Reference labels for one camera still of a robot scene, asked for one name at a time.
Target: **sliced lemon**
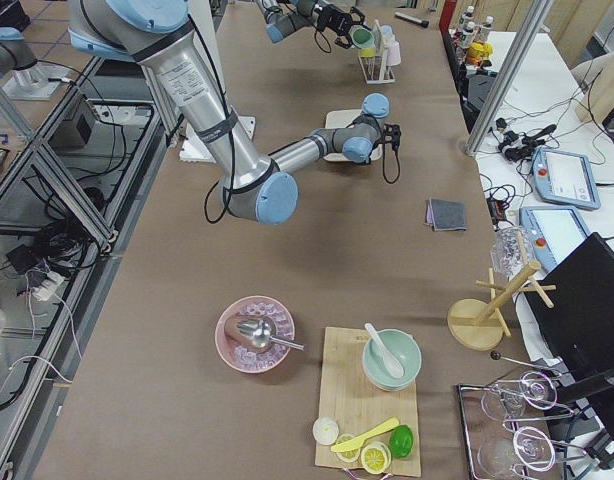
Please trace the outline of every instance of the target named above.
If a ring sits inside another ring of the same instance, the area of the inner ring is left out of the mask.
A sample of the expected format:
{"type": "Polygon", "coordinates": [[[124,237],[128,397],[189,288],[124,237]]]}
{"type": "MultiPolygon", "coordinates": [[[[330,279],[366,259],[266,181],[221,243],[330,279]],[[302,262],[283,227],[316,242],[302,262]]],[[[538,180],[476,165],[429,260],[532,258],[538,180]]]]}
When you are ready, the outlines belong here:
{"type": "Polygon", "coordinates": [[[360,452],[360,463],[368,473],[378,475],[391,464],[391,453],[383,442],[371,442],[360,452]]]}
{"type": "MultiPolygon", "coordinates": [[[[336,443],[343,443],[347,440],[351,440],[352,438],[354,438],[354,436],[351,433],[343,433],[340,437],[338,437],[336,443]]],[[[358,460],[358,457],[360,456],[360,448],[350,450],[348,452],[336,452],[336,456],[345,463],[353,463],[358,460]]]]}
{"type": "Polygon", "coordinates": [[[338,424],[333,418],[321,417],[314,422],[311,432],[321,445],[331,445],[338,438],[338,424]]]}

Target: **mint green bowl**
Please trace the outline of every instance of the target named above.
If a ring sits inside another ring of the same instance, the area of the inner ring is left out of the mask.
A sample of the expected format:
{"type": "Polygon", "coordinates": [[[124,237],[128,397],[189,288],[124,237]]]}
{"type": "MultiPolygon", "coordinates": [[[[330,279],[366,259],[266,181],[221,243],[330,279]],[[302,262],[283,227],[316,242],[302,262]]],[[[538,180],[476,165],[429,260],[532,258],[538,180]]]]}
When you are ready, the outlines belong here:
{"type": "Polygon", "coordinates": [[[422,366],[420,347],[411,335],[402,330],[388,328],[378,332],[387,349],[403,364],[405,375],[394,378],[385,368],[376,342],[369,340],[363,349],[363,371],[367,379],[381,390],[397,391],[408,387],[416,379],[422,366]]]}

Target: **yellow knife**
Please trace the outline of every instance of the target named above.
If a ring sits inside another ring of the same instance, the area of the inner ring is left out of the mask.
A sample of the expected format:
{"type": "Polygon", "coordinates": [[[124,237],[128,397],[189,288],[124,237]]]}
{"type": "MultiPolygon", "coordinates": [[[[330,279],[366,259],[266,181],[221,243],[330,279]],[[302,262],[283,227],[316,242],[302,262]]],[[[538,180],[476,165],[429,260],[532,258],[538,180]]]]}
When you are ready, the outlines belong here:
{"type": "Polygon", "coordinates": [[[400,421],[396,417],[391,417],[377,427],[372,428],[368,432],[358,435],[357,437],[354,437],[351,440],[347,440],[346,442],[332,445],[331,451],[334,453],[338,453],[357,450],[363,446],[363,443],[365,443],[365,440],[367,440],[368,438],[375,437],[376,435],[380,435],[381,433],[389,432],[390,430],[396,428],[398,425],[400,425],[400,421]]]}

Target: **black monitor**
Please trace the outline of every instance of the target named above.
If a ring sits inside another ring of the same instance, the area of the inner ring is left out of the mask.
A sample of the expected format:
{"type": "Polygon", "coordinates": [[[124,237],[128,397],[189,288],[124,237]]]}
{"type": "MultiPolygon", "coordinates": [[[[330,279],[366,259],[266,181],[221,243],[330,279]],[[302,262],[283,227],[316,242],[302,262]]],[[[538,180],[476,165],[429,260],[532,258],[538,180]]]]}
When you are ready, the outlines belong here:
{"type": "MultiPolygon", "coordinates": [[[[547,345],[577,382],[614,369],[614,252],[597,233],[552,270],[542,284],[556,285],[547,308],[527,294],[547,345]]],[[[587,397],[614,441],[614,388],[587,397]]]]}

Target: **white desk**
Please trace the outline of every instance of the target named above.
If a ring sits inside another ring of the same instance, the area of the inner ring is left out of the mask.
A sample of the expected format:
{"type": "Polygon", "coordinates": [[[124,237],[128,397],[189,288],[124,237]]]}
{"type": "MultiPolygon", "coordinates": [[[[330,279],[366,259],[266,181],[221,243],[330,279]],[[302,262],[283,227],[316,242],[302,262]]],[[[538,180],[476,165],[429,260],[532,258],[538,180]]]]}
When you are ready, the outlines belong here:
{"type": "MultiPolygon", "coordinates": [[[[491,58],[494,70],[502,65],[514,35],[513,32],[492,32],[490,35],[490,42],[494,46],[494,54],[491,58]]],[[[530,132],[534,129],[537,132],[549,124],[558,123],[558,128],[554,132],[554,136],[558,138],[559,135],[580,127],[581,122],[575,112],[576,102],[556,107],[550,112],[532,117],[526,117],[523,111],[527,113],[543,112],[552,105],[569,99],[575,92],[578,92],[576,98],[582,100],[583,94],[577,90],[577,86],[550,38],[547,34],[538,34],[523,66],[514,79],[512,88],[508,92],[505,104],[501,107],[497,118],[525,117],[511,124],[510,128],[517,133],[530,132]]],[[[602,165],[592,165],[595,181],[597,183],[613,183],[614,145],[606,135],[598,135],[599,133],[598,127],[593,123],[584,125],[574,133],[558,138],[559,149],[582,153],[587,155],[591,162],[602,163],[602,165]]],[[[548,145],[556,146],[555,142],[548,142],[548,145]]],[[[516,187],[517,192],[522,194],[525,192],[526,185],[516,172],[516,164],[512,164],[499,153],[493,153],[497,152],[497,146],[498,141],[493,135],[486,137],[480,147],[481,153],[476,156],[480,172],[491,178],[494,186],[512,184],[516,187]]],[[[523,172],[527,172],[529,168],[530,165],[527,163],[523,166],[523,172]]],[[[490,186],[487,179],[483,178],[482,182],[483,188],[490,186]]],[[[591,212],[581,210],[581,213],[591,231],[597,231],[603,237],[610,237],[614,235],[614,187],[599,187],[599,194],[602,203],[601,208],[591,212]]],[[[543,202],[535,193],[524,199],[516,198],[511,202],[510,210],[507,212],[508,217],[510,217],[510,213],[514,213],[515,215],[511,216],[510,220],[518,224],[519,218],[515,211],[519,207],[541,204],[543,202]]],[[[614,250],[614,240],[608,243],[614,250]]],[[[518,299],[516,310],[530,358],[535,360],[541,357],[553,357],[544,344],[533,313],[522,295],[518,299]]],[[[581,436],[574,443],[584,445],[592,437],[593,434],[581,436]]],[[[582,464],[573,462],[576,473],[579,473],[585,465],[586,462],[582,464]]],[[[614,468],[610,471],[593,470],[586,478],[590,480],[613,480],[614,468]]]]}

